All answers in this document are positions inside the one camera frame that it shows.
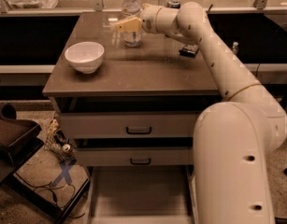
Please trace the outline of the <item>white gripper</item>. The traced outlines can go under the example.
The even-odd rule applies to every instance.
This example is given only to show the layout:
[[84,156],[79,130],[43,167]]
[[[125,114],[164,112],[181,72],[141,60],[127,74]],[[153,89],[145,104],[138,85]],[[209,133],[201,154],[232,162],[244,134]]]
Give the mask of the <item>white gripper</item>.
[[156,15],[157,6],[152,6],[148,3],[142,3],[142,11],[139,17],[128,17],[124,20],[117,21],[112,25],[112,30],[119,33],[139,32],[141,26],[147,33],[157,34],[156,30]]

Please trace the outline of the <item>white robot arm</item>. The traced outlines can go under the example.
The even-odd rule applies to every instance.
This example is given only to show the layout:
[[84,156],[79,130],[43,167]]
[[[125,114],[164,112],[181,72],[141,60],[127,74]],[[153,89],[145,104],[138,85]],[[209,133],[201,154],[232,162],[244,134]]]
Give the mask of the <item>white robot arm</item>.
[[207,12],[195,2],[146,5],[113,28],[196,44],[222,96],[194,127],[197,224],[276,224],[265,156],[285,141],[287,114],[214,32]]

